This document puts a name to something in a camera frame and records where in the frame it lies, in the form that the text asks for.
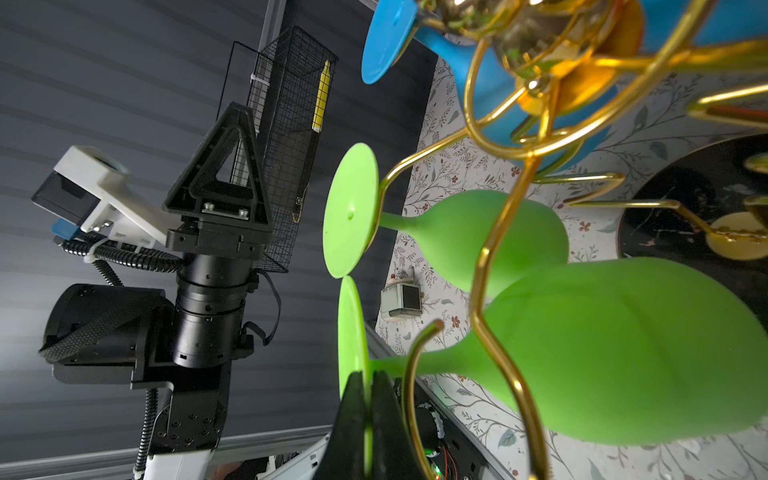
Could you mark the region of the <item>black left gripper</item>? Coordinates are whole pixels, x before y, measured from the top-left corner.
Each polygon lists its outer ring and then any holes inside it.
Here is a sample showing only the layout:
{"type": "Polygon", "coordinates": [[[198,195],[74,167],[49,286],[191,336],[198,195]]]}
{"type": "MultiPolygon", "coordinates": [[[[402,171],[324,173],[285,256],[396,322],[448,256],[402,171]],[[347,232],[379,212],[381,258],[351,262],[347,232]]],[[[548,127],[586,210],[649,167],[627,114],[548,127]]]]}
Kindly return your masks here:
{"type": "Polygon", "coordinates": [[[213,368],[254,351],[242,322],[253,264],[263,257],[273,232],[261,163],[252,111],[232,102],[163,203],[164,211],[181,215],[181,225],[168,231],[166,241],[183,254],[171,333],[177,365],[213,368]],[[236,153],[247,170],[244,185],[218,178],[236,153]]]}

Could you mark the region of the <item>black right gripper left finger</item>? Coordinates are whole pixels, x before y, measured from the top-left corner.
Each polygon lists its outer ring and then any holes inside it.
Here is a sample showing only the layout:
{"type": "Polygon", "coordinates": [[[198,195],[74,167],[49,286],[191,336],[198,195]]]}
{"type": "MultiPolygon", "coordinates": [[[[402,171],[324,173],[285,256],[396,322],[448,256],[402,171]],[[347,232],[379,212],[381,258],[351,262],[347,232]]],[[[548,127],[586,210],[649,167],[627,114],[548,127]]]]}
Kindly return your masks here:
{"type": "Polygon", "coordinates": [[[365,474],[367,404],[361,372],[347,380],[342,400],[314,480],[362,480],[365,474]]]}

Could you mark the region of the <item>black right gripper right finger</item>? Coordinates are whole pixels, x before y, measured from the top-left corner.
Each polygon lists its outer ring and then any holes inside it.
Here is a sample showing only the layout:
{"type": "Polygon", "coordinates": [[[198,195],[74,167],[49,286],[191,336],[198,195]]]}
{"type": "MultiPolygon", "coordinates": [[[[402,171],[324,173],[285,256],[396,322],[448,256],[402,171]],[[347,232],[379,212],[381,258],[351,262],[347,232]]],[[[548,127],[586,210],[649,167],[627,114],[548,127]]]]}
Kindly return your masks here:
{"type": "Polygon", "coordinates": [[[373,373],[371,385],[372,466],[370,479],[426,479],[409,438],[390,377],[373,373]]]}

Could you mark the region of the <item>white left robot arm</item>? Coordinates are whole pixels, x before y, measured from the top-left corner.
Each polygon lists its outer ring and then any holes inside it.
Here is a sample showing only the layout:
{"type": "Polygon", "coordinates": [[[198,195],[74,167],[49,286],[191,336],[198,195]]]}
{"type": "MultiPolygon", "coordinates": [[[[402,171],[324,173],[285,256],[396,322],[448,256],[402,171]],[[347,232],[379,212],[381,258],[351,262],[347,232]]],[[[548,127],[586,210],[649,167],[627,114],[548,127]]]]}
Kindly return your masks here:
{"type": "Polygon", "coordinates": [[[252,111],[217,119],[162,206],[90,146],[72,146],[33,195],[55,214],[59,247],[105,283],[60,296],[40,356],[67,384],[146,393],[133,475],[202,479],[228,414],[234,361],[271,335],[244,318],[273,234],[252,111]]]}

